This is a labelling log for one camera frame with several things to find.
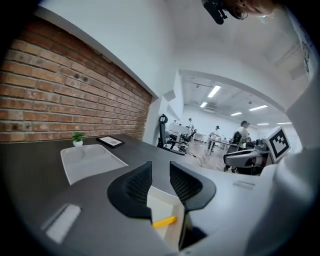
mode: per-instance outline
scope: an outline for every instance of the ceiling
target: ceiling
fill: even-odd
[[[308,86],[303,52],[290,20],[284,11],[275,10],[266,17],[249,15],[228,18],[217,25],[201,0],[166,0],[178,42],[215,39],[249,49],[260,55],[280,73],[290,75],[292,87],[303,91]]]
[[[187,106],[198,106],[200,109],[200,105],[203,102],[208,102],[206,107],[214,109],[217,115],[237,122],[246,120],[256,127],[260,127],[257,124],[261,123],[269,123],[272,126],[277,123],[290,122],[288,117],[276,107],[255,95],[233,86],[187,75],[182,76],[182,84],[184,103]],[[212,98],[209,98],[208,95],[215,85],[220,85],[221,89]],[[267,105],[268,107],[249,111],[249,109],[262,105]],[[237,112],[242,112],[242,114],[230,116]]]

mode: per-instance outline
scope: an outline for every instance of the ceiling light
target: ceiling light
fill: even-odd
[[[200,106],[200,108],[204,108],[205,107],[205,105],[207,105],[208,104],[208,102],[204,102],[204,103],[202,103],[201,104],[201,106]]]
[[[257,107],[255,107],[255,108],[251,108],[251,109],[249,109],[249,111],[260,110],[260,109],[264,109],[264,108],[267,108],[267,107],[268,107],[267,105],[257,106]]]
[[[237,115],[241,115],[241,114],[242,114],[241,112],[237,112],[237,113],[231,114],[230,116],[237,116]]]
[[[208,97],[209,97],[209,98],[212,98],[212,97],[217,93],[217,91],[220,90],[220,88],[221,88],[221,86],[216,85],[216,86],[212,89],[212,91],[210,92],[210,94],[208,95]]]

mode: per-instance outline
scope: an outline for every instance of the white pot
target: white pot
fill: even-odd
[[[80,146],[82,146],[82,145],[84,144],[84,141],[83,141],[83,140],[73,141],[72,143],[73,143],[73,145],[74,145],[75,147],[80,147]]]

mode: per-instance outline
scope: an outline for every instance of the wooden floor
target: wooden floor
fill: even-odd
[[[199,141],[190,142],[188,148],[190,154],[184,156],[185,162],[190,165],[223,172],[225,167],[223,156],[227,153],[227,150],[215,146],[211,155],[207,155],[207,150],[207,143],[203,144]]]

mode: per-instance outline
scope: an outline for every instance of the small green plant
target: small green plant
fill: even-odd
[[[75,135],[72,136],[72,139],[75,142],[80,142],[83,136],[85,136],[83,132],[76,132]]]

